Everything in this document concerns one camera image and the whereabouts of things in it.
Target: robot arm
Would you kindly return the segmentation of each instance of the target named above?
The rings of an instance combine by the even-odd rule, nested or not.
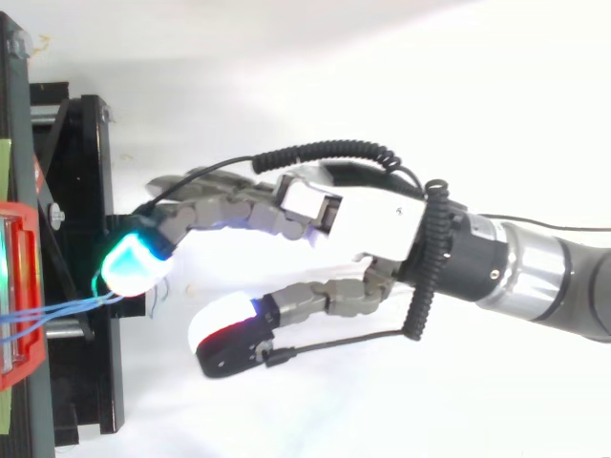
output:
[[[162,195],[181,179],[160,177],[148,189]],[[415,286],[415,297],[429,296],[424,311],[409,315],[402,329],[376,337],[405,334],[418,340],[427,299],[430,305],[436,291],[589,339],[611,340],[610,250],[488,219],[447,199],[438,201],[435,213],[432,188],[427,194],[424,200],[400,178],[377,169],[322,163],[290,170],[276,186],[217,171],[168,196],[173,203],[158,204],[147,216],[148,226],[157,231],[152,245],[161,247],[165,257],[190,230],[234,227],[308,239],[319,249],[372,259],[361,281],[297,283],[257,300],[239,298],[205,307],[189,331],[203,372],[224,377],[288,361],[301,351],[274,349],[273,329],[300,323],[313,313],[372,313],[397,281]],[[432,263],[435,249],[437,264]],[[422,288],[427,282],[430,287]],[[211,317],[225,316],[234,306],[245,314],[209,327]],[[204,335],[197,333],[198,323],[208,325]],[[414,323],[419,332],[410,332]]]

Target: white wall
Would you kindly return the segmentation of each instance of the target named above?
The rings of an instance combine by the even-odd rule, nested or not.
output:
[[[73,95],[113,106],[118,211],[137,206],[157,175],[362,138],[389,145],[423,179],[445,178],[453,198],[482,211],[611,225],[605,0],[5,0],[1,9],[40,48],[38,35],[50,37],[31,61],[33,81],[69,80]],[[256,234],[186,243],[156,318],[121,323],[125,427],[106,437],[83,428],[82,444],[58,456],[611,454],[609,347],[443,298],[422,343],[355,345],[206,380],[186,327],[211,298],[363,266]],[[278,340],[395,327],[409,298],[367,318],[316,317]]]

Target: metal rod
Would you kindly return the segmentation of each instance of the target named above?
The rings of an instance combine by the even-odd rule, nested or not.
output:
[[[30,107],[32,126],[49,126],[54,124],[59,112],[59,105],[34,105]]]
[[[45,326],[47,339],[69,339],[74,337],[85,337],[83,328],[75,318],[61,318],[51,320]]]

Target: black coiled cable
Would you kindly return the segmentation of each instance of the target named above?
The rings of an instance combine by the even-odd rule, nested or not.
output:
[[[450,251],[451,213],[448,183],[434,179],[426,185],[427,209],[424,214],[424,254],[411,297],[408,317],[402,331],[414,341],[419,341],[427,324],[439,277],[446,265]]]
[[[401,165],[400,157],[397,157],[386,146],[368,141],[329,140],[282,148],[282,150],[253,156],[252,169],[256,174],[262,174],[301,162],[340,157],[368,159],[377,162],[389,173],[403,172],[413,180],[420,193],[424,194],[422,183],[414,172]]]

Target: robotic hand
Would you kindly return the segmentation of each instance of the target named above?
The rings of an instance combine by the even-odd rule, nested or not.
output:
[[[370,143],[322,142],[226,162],[251,160],[260,173],[331,157],[372,159],[386,170],[321,162],[291,169],[270,186],[218,171],[222,163],[187,177],[154,179],[147,188],[155,198],[135,212],[128,235],[104,261],[102,277],[117,294],[139,294],[167,273],[174,248],[189,231],[224,227],[308,239],[315,247],[324,239],[325,246],[356,259],[371,257],[361,281],[296,283],[260,299],[232,295],[202,309],[192,322],[189,341],[208,377],[373,338],[405,335],[420,340],[435,292],[611,341],[608,249],[470,213],[448,200],[447,183],[434,180],[423,190],[392,152]],[[394,172],[408,174],[414,185]],[[125,242],[129,237],[132,244]],[[140,245],[133,245],[135,238]],[[274,348],[273,329],[318,312],[343,317],[372,313],[397,281],[414,287],[400,329]]]

